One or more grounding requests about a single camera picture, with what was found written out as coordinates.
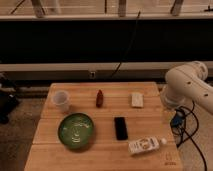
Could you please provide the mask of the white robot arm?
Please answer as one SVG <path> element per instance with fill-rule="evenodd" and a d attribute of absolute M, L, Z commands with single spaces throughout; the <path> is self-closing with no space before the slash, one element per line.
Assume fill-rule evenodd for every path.
<path fill-rule="evenodd" d="M 165 74 L 166 85 L 160 93 L 163 105 L 175 109 L 188 98 L 213 115 L 213 87 L 205 82 L 207 77 L 208 68 L 200 61 L 168 70 Z"/>

